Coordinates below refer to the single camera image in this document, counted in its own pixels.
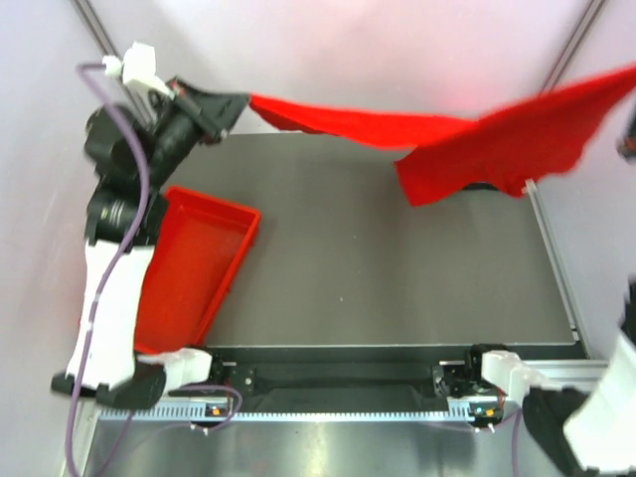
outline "white clamp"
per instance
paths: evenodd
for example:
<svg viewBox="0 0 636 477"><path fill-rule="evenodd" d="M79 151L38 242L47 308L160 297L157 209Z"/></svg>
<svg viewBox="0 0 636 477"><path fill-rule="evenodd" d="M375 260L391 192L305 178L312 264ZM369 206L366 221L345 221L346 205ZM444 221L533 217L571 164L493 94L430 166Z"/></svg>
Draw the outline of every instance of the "white clamp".
<svg viewBox="0 0 636 477"><path fill-rule="evenodd" d="M560 391L562 386L532 369L516 353L490 351L482 357L481 377L521 405L530 388Z"/></svg>
<svg viewBox="0 0 636 477"><path fill-rule="evenodd" d="M130 89L146 97L149 91L157 91L169 98L175 93L166 83L157 77L157 61L155 49L150 45L135 42L123 56L105 56L102 63L106 66L105 74L110 78L120 78Z"/></svg>

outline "red cloth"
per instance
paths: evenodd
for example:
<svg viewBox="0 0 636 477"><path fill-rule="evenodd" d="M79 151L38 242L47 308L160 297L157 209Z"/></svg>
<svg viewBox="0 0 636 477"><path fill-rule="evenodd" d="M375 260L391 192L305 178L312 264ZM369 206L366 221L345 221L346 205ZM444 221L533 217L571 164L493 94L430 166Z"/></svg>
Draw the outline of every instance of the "red cloth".
<svg viewBox="0 0 636 477"><path fill-rule="evenodd" d="M381 148L414 147L396 168L408 201L419 206L475 182L519 197L526 180L569 171L607 112L634 87L636 67L630 67L477 121L310 106L259 95L251 97L250 106L278 129L327 133Z"/></svg>

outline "gray table surface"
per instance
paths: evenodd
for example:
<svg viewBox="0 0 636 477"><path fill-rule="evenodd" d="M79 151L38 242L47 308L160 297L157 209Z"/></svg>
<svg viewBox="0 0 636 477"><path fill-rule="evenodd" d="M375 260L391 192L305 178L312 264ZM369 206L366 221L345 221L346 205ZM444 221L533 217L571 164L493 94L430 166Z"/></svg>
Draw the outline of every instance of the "gray table surface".
<svg viewBox="0 0 636 477"><path fill-rule="evenodd" d="M402 155L304 134L197 148L172 183L263 215L208 342L571 343L530 201L471 191L412 208Z"/></svg>

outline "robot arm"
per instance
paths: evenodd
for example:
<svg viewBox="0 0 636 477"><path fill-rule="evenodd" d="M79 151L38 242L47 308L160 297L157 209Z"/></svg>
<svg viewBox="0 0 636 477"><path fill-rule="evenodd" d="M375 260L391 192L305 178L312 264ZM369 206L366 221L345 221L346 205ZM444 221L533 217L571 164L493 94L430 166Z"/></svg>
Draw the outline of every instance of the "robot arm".
<svg viewBox="0 0 636 477"><path fill-rule="evenodd" d="M565 475L636 469L636 346L629 335L624 326L607 370L589 396L562 389L514 353L481 356L482 379L522 407L531 436Z"/></svg>
<svg viewBox="0 0 636 477"><path fill-rule="evenodd" d="M75 351L67 369L54 376L52 389L71 394L86 331L92 326L81 396L111 407L140 410L152 407L171 390L209 376L212 356L203 350L135 355L137 308L168 208L161 187L197 144L217 144L228 135L249 96L205 93L178 78L164 83L155 76L154 49L141 44L133 45L123 62L106 57L104 64L108 76L147 96L155 110L156 119L146 128L127 108L118 106L148 158L150 197L139 231L99 296L91 325L88 316L97 285L137 214L140 194L134 156L104 108L98 109L88 120L84 144L99 177L86 209L84 305Z"/></svg>

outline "red tray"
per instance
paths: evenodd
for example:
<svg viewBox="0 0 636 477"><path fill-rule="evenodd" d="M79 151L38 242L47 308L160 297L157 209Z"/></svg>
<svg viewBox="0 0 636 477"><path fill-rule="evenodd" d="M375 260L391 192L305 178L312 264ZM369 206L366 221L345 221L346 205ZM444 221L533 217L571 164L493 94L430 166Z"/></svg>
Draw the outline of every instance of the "red tray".
<svg viewBox="0 0 636 477"><path fill-rule="evenodd" d="M135 350L200 345L252 245L260 212L171 187L168 212L143 282Z"/></svg>

